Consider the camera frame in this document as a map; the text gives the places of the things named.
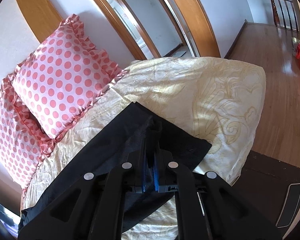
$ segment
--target cream bedspread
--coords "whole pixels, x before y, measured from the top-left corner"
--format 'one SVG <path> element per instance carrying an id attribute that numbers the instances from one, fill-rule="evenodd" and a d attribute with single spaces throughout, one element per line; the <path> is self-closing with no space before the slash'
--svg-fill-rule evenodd
<path id="1" fill-rule="evenodd" d="M 235 182 L 252 147 L 263 108 L 263 68 L 212 57 L 139 61 L 56 144 L 34 175 L 21 203 L 34 206 L 72 158 L 130 102 L 138 101 L 212 148 L 195 171 Z M 175 239 L 174 199 L 122 234 L 122 239 Z"/>

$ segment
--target polka dot pillow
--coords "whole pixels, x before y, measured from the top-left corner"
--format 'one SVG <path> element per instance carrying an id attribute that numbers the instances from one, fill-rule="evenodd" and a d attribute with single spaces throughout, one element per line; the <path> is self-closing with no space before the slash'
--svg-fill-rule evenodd
<path id="1" fill-rule="evenodd" d="M 3 80 L 1 87 L 0 162 L 25 189 L 38 165 L 50 155 L 53 142 L 29 118 L 30 111 L 15 93 L 9 78 Z"/>
<path id="2" fill-rule="evenodd" d="M 13 86 L 50 138 L 61 139 L 125 71 L 84 36 L 72 15 L 31 53 Z"/>

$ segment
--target black pants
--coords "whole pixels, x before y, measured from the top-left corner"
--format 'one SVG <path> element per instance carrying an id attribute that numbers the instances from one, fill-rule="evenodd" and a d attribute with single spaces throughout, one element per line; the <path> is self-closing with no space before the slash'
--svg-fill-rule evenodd
<path id="1" fill-rule="evenodd" d="M 22 211 L 19 230 L 85 173 L 101 175 L 125 162 L 130 152 L 140 149 L 144 137 L 147 139 L 147 154 L 153 151 L 149 142 L 159 141 L 161 149 L 170 151 L 176 162 L 183 163 L 191 170 L 211 147 L 206 140 L 189 135 L 139 103 L 131 103 L 73 158 L 34 207 Z M 146 174 L 146 191 L 143 194 L 126 195 L 123 232 L 141 222 L 173 196 L 173 193 L 159 194 L 154 190 L 151 161 Z"/>

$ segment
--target hallway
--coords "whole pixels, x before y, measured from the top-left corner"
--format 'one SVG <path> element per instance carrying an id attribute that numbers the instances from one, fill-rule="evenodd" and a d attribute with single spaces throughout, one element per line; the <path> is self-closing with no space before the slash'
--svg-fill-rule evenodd
<path id="1" fill-rule="evenodd" d="M 252 150 L 300 168 L 300 69 L 291 32 L 248 24 L 230 59 L 266 72 L 266 98 Z"/>

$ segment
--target white wall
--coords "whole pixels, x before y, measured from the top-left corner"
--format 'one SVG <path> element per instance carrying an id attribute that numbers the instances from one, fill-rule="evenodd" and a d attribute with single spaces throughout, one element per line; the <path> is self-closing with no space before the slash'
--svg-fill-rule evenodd
<path id="1" fill-rule="evenodd" d="M 272 6 L 270 0 L 248 0 L 248 3 L 255 23 L 274 25 Z M 275 3 L 279 15 L 280 23 L 283 25 L 283 18 L 282 18 L 282 13 L 281 13 L 279 3 L 277 0 L 275 0 Z M 294 16 L 293 16 L 293 11 L 290 3 L 288 3 L 288 8 L 289 8 L 291 20 L 293 20 L 292 26 L 295 28 Z M 282 3 L 282 9 L 283 9 L 284 17 L 286 19 L 286 24 L 287 26 L 290 26 L 287 9 L 284 3 Z"/>
<path id="2" fill-rule="evenodd" d="M 230 49 L 244 20 L 253 22 L 247 0 L 200 0 L 210 20 L 221 57 Z"/>
<path id="3" fill-rule="evenodd" d="M 0 84 L 38 45 L 16 0 L 3 0 L 0 3 Z M 21 187 L 0 163 L 0 203 L 18 214 L 21 192 Z"/>
<path id="4" fill-rule="evenodd" d="M 125 0 L 163 57 L 182 43 L 159 0 Z"/>
<path id="5" fill-rule="evenodd" d="M 135 60 L 122 39 L 93 0 L 50 0 L 62 18 L 75 13 L 84 22 L 85 33 L 98 49 L 125 68 Z"/>

